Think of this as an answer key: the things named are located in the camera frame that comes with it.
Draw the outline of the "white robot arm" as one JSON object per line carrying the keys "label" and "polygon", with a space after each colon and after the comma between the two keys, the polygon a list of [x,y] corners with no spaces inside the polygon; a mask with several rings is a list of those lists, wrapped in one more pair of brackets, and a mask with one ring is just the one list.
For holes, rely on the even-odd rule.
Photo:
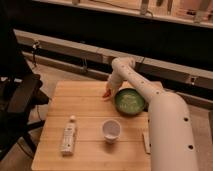
{"label": "white robot arm", "polygon": [[196,145],[185,100],[134,70],[131,57],[114,58],[108,88],[128,81],[148,103],[151,171],[199,171]]}

